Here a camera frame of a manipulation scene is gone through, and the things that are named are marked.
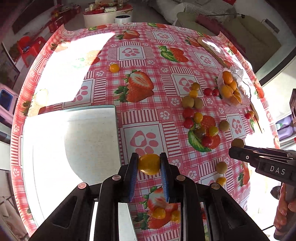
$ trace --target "kiwi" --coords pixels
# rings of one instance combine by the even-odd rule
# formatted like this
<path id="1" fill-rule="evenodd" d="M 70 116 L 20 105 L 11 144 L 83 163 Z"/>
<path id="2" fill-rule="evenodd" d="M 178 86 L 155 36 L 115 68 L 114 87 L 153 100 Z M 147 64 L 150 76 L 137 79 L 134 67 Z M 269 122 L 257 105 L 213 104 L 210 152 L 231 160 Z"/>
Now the kiwi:
<path id="1" fill-rule="evenodd" d="M 227 121 L 222 120 L 222 121 L 219 123 L 219 129 L 220 129 L 220 131 L 222 131 L 222 132 L 226 132 L 226 131 L 229 130 L 229 128 L 230 128 L 230 125 L 229 125 L 229 123 L 228 123 Z"/>
<path id="2" fill-rule="evenodd" d="M 183 97 L 182 106 L 183 108 L 192 108 L 194 106 L 194 99 L 191 98 L 189 95 Z"/>
<path id="3" fill-rule="evenodd" d="M 202 101 L 202 99 L 201 98 L 194 98 L 194 107 L 196 108 L 196 109 L 201 109 L 201 108 L 203 108 L 203 101 Z"/>
<path id="4" fill-rule="evenodd" d="M 244 148 L 244 140 L 243 139 L 240 139 L 240 138 L 235 138 L 231 142 L 231 147 L 233 147 L 233 146 Z"/>
<path id="5" fill-rule="evenodd" d="M 227 172 L 227 164 L 223 161 L 216 165 L 216 171 L 220 174 L 225 174 Z"/>

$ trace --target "strawberry print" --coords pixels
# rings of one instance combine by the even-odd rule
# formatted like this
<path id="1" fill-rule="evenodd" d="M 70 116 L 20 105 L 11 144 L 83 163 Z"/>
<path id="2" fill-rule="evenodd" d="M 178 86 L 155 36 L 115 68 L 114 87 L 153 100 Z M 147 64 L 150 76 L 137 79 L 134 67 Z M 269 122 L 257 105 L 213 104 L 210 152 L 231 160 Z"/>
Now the strawberry print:
<path id="1" fill-rule="evenodd" d="M 127 29 L 123 34 L 116 36 L 118 39 L 136 39 L 139 38 L 140 34 L 136 30 Z"/>

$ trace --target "coffee table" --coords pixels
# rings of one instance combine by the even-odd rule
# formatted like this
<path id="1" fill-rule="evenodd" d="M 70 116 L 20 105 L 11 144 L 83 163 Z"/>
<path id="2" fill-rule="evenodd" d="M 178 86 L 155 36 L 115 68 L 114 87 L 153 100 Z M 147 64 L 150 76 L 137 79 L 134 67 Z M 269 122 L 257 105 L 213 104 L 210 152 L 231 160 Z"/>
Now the coffee table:
<path id="1" fill-rule="evenodd" d="M 128 14 L 132 17 L 133 6 L 125 5 L 123 8 L 118 8 L 115 12 L 103 12 L 92 14 L 91 12 L 83 12 L 84 24 L 86 28 L 98 26 L 102 24 L 114 23 L 116 16 Z"/>

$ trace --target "red cherry tomato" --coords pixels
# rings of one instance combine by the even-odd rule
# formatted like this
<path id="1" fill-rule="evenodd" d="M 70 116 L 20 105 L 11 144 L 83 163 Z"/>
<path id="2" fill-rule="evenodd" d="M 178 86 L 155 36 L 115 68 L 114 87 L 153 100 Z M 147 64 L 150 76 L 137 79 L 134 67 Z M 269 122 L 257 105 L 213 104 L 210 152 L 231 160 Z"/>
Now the red cherry tomato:
<path id="1" fill-rule="evenodd" d="M 186 119 L 186 118 L 191 118 L 192 119 L 193 116 L 194 116 L 194 110 L 191 109 L 191 108 L 186 108 L 186 109 L 183 110 L 182 116 L 184 117 L 184 119 Z"/>
<path id="2" fill-rule="evenodd" d="M 246 113 L 244 116 L 246 119 L 252 119 L 252 115 L 250 112 Z"/>
<path id="3" fill-rule="evenodd" d="M 213 89 L 213 96 L 219 96 L 220 92 L 218 89 Z"/>
<path id="4" fill-rule="evenodd" d="M 213 94 L 213 91 L 210 88 L 205 88 L 204 89 L 204 94 L 206 96 L 211 96 Z"/>
<path id="5" fill-rule="evenodd" d="M 202 138 L 202 145 L 203 145 L 204 147 L 209 147 L 210 145 L 212 145 L 212 143 L 213 143 L 213 140 L 212 140 L 211 137 L 209 137 L 209 136 L 204 136 L 204 137 Z"/>
<path id="6" fill-rule="evenodd" d="M 183 126 L 186 128 L 186 129 L 190 129 L 191 127 L 193 127 L 194 125 L 194 122 L 192 119 L 190 118 L 186 118 L 185 121 L 183 122 Z"/>

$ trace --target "cable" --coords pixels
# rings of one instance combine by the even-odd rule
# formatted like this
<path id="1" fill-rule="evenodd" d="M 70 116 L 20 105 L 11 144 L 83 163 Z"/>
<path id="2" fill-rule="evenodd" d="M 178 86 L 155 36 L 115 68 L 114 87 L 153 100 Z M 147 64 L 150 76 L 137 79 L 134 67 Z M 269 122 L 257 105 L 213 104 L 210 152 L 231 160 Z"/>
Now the cable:
<path id="1" fill-rule="evenodd" d="M 273 225 L 269 226 L 268 228 L 263 229 L 262 231 L 267 230 L 267 229 L 270 229 L 272 227 L 273 227 Z"/>

